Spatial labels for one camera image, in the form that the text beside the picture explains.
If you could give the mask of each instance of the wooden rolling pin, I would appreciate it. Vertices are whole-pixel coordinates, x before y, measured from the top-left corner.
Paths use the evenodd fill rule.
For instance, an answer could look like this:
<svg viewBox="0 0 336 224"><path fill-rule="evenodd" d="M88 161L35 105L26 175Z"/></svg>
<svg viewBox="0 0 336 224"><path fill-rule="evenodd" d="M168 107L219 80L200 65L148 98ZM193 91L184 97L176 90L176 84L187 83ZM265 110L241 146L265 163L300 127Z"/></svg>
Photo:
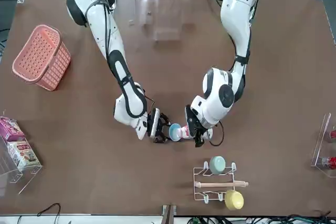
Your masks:
<svg viewBox="0 0 336 224"><path fill-rule="evenodd" d="M204 187L247 187L248 182L245 181L234 181L234 182L227 182L227 183L201 183L195 181L195 187L197 188L204 188Z"/></svg>

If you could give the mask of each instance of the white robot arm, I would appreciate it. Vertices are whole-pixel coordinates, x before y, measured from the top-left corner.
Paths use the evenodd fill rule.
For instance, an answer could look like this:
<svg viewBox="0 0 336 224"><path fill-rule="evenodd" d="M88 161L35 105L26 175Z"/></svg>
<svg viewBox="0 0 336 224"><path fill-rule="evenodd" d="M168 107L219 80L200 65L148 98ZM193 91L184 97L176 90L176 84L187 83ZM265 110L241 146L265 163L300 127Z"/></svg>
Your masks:
<svg viewBox="0 0 336 224"><path fill-rule="evenodd" d="M147 132L147 102L141 86L134 82L125 59L120 32L113 18L116 0L67 0L72 19L89 24L94 39L107 60L122 94L114 107L114 118L135 128L139 139Z"/></svg>
<svg viewBox="0 0 336 224"><path fill-rule="evenodd" d="M254 0L223 0L221 20L235 46L236 56L229 71L211 68L203 79L204 98L199 95L185 107L190 134L196 147L202 135L215 126L243 95L245 72L250 55L250 12Z"/></svg>

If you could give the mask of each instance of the plastic basket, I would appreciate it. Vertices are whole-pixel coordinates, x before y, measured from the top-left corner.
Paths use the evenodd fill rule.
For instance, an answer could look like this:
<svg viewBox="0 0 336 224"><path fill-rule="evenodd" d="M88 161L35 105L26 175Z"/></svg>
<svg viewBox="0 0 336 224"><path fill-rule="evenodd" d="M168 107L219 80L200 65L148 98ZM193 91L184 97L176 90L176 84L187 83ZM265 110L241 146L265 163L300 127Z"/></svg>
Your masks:
<svg viewBox="0 0 336 224"><path fill-rule="evenodd" d="M35 27L13 62L13 73L29 84L55 90L70 63L61 33L47 25Z"/></svg>

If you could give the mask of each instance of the table surface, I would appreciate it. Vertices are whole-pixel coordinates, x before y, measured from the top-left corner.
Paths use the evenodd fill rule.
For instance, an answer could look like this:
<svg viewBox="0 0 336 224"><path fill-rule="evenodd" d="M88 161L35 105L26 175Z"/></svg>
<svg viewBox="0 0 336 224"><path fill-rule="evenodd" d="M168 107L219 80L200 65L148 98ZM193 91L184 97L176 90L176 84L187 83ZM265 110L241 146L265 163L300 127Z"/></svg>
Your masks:
<svg viewBox="0 0 336 224"><path fill-rule="evenodd" d="M202 94L210 67L229 69L234 46L213 0L117 0L115 19L135 81L172 122ZM59 29L72 62L54 92L11 72L33 28ZM113 118L120 90L89 28L77 26L66 0L18 4L0 64L0 111L17 119L44 168L21 195L0 199L2 214L37 213L59 202L63 213L336 216L336 183L310 167L320 122L335 112L333 44L320 0L260 0L252 28L246 87L224 118L220 147L193 141L139 141ZM213 141L221 139L220 127ZM235 162L249 187L242 210L193 198L193 167L212 156Z"/></svg>

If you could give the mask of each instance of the yellow cup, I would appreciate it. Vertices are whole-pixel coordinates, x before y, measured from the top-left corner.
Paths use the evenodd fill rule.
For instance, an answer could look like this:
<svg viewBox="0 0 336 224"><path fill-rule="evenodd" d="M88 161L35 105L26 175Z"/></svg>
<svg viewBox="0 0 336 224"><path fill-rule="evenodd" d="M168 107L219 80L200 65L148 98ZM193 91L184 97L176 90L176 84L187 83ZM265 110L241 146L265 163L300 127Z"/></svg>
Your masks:
<svg viewBox="0 0 336 224"><path fill-rule="evenodd" d="M241 209L244 205L244 198L242 194L235 190L226 191L224 201L229 210Z"/></svg>

